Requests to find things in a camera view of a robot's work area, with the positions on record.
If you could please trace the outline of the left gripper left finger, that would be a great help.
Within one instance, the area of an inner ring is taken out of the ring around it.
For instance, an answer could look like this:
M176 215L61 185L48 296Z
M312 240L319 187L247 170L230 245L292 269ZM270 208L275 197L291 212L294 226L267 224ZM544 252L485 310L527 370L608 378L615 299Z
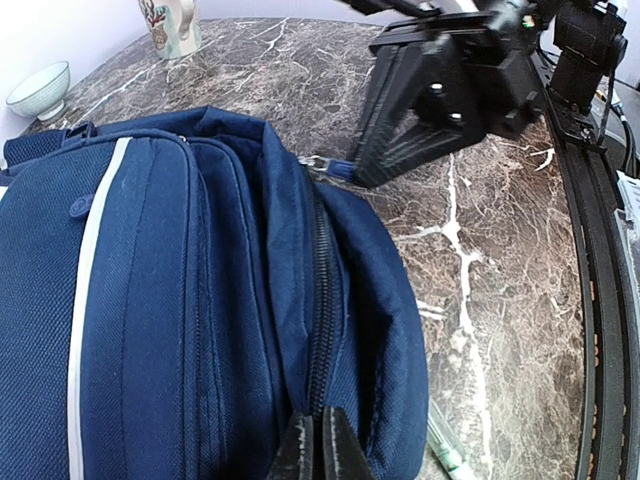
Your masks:
M270 467L269 480L311 480L314 475L314 422L295 412Z

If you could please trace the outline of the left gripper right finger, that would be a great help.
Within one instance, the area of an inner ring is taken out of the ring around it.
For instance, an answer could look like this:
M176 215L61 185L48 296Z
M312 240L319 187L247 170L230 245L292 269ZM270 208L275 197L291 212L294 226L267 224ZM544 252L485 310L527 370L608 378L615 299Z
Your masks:
M374 479L359 440L341 408L324 408L322 455L327 480Z

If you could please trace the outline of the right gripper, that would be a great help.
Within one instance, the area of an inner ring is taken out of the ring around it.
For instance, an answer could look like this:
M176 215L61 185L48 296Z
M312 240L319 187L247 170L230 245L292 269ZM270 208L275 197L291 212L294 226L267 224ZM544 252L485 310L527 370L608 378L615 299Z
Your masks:
M482 116L491 133L516 138L541 114L531 64L542 26L536 9L443 14L439 21L453 37L375 49L352 141L353 182L360 187L379 187L480 142Z

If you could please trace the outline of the navy blue student backpack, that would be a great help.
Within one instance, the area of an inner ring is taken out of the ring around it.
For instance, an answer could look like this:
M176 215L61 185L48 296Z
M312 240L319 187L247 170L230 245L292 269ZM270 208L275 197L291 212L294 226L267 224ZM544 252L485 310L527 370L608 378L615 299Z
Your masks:
M341 408L374 479L427 436L421 320L370 205L211 107L6 142L1 475L267 479Z

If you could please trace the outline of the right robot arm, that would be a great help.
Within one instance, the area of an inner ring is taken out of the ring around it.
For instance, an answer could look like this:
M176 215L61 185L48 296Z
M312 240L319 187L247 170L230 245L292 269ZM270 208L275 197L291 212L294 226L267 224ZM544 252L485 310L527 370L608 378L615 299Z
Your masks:
M624 57L625 22L594 1L482 1L471 12L357 1L403 20L372 42L376 62L348 161L353 182L381 186L487 135L515 139L550 110L560 136L600 150L589 119L602 79Z

